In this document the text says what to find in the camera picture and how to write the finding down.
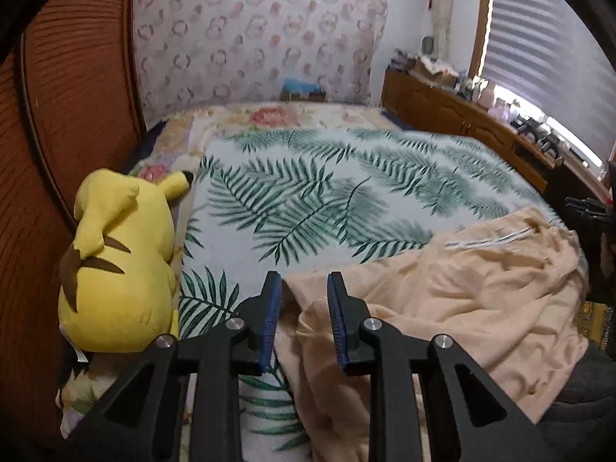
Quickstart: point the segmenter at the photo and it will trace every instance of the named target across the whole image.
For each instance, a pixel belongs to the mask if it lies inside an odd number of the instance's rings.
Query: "pikachu plush toy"
[[[137,352],[177,332],[174,227],[167,202],[190,187],[189,172],[158,184],[109,170],[81,183],[75,240],[60,261],[60,330],[73,347]]]

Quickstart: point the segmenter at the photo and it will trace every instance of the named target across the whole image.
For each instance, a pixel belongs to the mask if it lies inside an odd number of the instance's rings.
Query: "striped blind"
[[[494,0],[481,76],[535,104],[602,160],[616,140],[616,73],[565,0]]]

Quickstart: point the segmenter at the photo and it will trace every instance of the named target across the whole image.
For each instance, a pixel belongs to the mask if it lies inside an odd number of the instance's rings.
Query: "silver screw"
[[[383,327],[383,322],[379,319],[379,318],[368,318],[367,320],[364,320],[363,325],[368,329],[368,330],[380,330]]]
[[[163,348],[163,349],[167,349],[168,347],[171,347],[175,341],[176,341],[176,338],[173,335],[169,335],[168,333],[165,333],[165,335],[159,335],[158,337],[156,337],[156,345],[158,345],[158,347]]]
[[[434,344],[438,345],[441,349],[449,349],[454,345],[454,340],[449,335],[441,333],[440,335],[436,335]]]
[[[241,330],[244,328],[244,320],[241,318],[231,318],[230,320],[227,320],[225,326],[229,330]]]

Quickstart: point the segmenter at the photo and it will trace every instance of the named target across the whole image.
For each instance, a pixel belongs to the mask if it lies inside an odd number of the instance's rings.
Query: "green leaf pattern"
[[[394,256],[422,248],[436,231],[525,206],[559,223],[481,143],[420,132],[246,132],[213,141],[196,181],[182,260],[182,338],[235,314],[259,294],[269,269],[284,274]],[[239,394],[246,460],[310,454],[275,357],[263,376],[240,379]]]

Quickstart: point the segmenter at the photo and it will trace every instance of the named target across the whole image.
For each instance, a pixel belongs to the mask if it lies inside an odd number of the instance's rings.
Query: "wooden cabinet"
[[[383,106],[414,129],[436,134],[466,135],[495,151],[541,193],[556,164],[537,146],[488,116],[475,104],[419,78],[388,70]]]

